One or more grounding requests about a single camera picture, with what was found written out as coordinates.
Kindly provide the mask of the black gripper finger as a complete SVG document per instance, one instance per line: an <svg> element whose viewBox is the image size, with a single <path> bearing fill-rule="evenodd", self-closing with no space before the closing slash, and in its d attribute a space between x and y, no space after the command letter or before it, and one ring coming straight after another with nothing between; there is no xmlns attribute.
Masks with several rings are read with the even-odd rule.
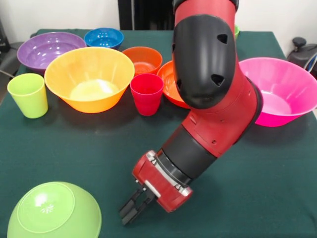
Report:
<svg viewBox="0 0 317 238"><path fill-rule="evenodd" d="M147 189L145 187L138 188L128 201L119 210L121 218L136 218L147 206L147 197L137 205L138 198L141 195L147 195Z"/></svg>
<svg viewBox="0 0 317 238"><path fill-rule="evenodd" d="M141 194L133 194L121 208L121 221L123 225L131 223L155 199L154 194L147 194L139 206L136 202Z"/></svg>

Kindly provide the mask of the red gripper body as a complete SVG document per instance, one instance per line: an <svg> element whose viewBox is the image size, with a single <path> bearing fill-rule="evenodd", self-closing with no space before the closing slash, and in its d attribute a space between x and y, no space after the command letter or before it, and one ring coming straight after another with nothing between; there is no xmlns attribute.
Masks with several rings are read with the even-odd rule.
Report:
<svg viewBox="0 0 317 238"><path fill-rule="evenodd" d="M193 195L189 186L184 186L163 169L155 151L145 153L132 170L134 178L146 185L157 197L157 202L166 212L173 212Z"/></svg>

